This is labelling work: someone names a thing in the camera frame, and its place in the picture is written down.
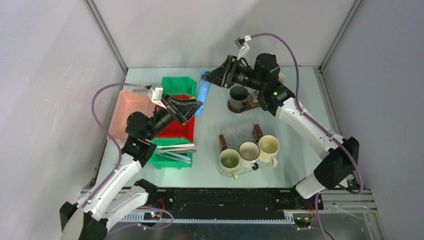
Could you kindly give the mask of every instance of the wall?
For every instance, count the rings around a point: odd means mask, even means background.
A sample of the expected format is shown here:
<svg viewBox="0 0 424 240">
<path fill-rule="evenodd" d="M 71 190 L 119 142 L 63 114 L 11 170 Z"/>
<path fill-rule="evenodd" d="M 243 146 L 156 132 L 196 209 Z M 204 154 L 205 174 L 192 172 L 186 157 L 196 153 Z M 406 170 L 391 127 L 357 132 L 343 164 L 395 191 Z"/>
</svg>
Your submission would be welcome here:
<svg viewBox="0 0 424 240">
<path fill-rule="evenodd" d="M 104 141 L 92 96 L 123 73 L 81 0 L 2 1 L 0 31 L 0 239 L 59 239 Z"/>
<path fill-rule="evenodd" d="M 103 19 L 130 68 L 219 66 L 238 55 L 234 39 L 275 33 L 303 66 L 319 65 L 354 0 L 97 0 Z M 249 44 L 293 66 L 285 47 L 271 37 Z"/>
<path fill-rule="evenodd" d="M 389 239 L 422 239 L 424 2 L 364 1 L 324 72 Z"/>
</svg>

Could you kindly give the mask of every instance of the mug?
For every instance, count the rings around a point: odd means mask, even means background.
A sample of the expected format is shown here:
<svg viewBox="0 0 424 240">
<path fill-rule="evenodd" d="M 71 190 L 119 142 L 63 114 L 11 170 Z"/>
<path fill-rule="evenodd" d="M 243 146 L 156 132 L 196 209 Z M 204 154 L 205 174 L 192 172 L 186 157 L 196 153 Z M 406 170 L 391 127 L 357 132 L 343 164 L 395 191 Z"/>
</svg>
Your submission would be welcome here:
<svg viewBox="0 0 424 240">
<path fill-rule="evenodd" d="M 234 179 L 238 179 L 237 167 L 240 164 L 240 155 L 236 150 L 225 149 L 219 155 L 219 166 L 226 174 L 232 174 Z"/>
<path fill-rule="evenodd" d="M 280 142 L 275 136 L 266 135 L 260 138 L 257 145 L 260 148 L 259 160 L 271 163 L 272 167 L 277 167 L 277 156 L 280 151 Z"/>
<path fill-rule="evenodd" d="M 252 168 L 253 170 L 258 170 L 259 165 L 256 163 L 259 158 L 261 150 L 256 143 L 252 141 L 243 142 L 238 148 L 238 153 L 240 154 L 240 165 L 244 168 Z"/>
<path fill-rule="evenodd" d="M 235 110 L 243 111 L 246 109 L 249 91 L 244 86 L 233 86 L 229 91 L 229 104 Z"/>
</svg>

